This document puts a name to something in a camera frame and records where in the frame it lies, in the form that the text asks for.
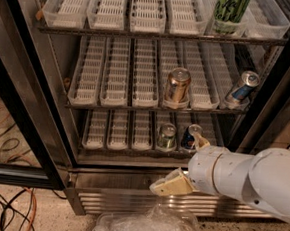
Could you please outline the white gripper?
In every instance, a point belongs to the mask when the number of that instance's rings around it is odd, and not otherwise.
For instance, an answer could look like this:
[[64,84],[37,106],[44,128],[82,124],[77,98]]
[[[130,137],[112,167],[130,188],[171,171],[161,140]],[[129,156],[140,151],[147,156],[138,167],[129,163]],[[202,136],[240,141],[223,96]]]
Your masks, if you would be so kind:
[[219,195],[214,182],[214,169],[219,159],[229,152],[220,146],[210,146],[209,141],[200,133],[195,133],[194,146],[197,153],[188,162],[188,179],[186,174],[178,168],[167,176],[155,181],[149,189],[157,196],[187,195],[193,193],[194,188],[209,195]]

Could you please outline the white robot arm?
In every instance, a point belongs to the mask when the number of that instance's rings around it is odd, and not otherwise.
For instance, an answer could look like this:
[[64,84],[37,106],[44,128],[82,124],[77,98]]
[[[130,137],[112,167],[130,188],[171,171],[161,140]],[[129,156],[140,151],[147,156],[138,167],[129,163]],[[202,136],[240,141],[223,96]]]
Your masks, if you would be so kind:
[[290,150],[267,148],[254,155],[206,144],[181,168],[155,181],[157,196],[195,190],[227,196],[290,224]]

